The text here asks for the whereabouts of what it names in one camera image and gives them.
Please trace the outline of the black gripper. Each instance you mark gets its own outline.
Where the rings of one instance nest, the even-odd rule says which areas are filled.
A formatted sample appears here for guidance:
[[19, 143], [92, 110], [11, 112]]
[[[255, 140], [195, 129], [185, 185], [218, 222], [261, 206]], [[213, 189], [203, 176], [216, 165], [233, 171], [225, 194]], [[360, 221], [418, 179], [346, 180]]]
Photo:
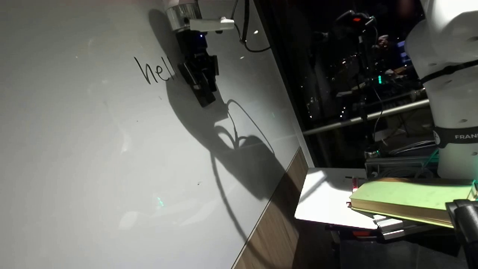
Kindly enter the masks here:
[[176, 40], [180, 50], [180, 64], [203, 67], [210, 91], [216, 91], [218, 58], [207, 53], [206, 34], [201, 31], [179, 31]]

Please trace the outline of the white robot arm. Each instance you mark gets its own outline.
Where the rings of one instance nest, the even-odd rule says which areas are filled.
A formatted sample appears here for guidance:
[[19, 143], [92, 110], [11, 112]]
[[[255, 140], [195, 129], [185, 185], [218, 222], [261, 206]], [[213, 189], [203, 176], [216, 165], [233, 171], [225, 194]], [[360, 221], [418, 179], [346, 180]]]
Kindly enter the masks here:
[[213, 19], [203, 19], [198, 2], [176, 2], [167, 8], [167, 19], [182, 53], [180, 70], [195, 91], [215, 91], [218, 59], [207, 52], [206, 34], [216, 29]]

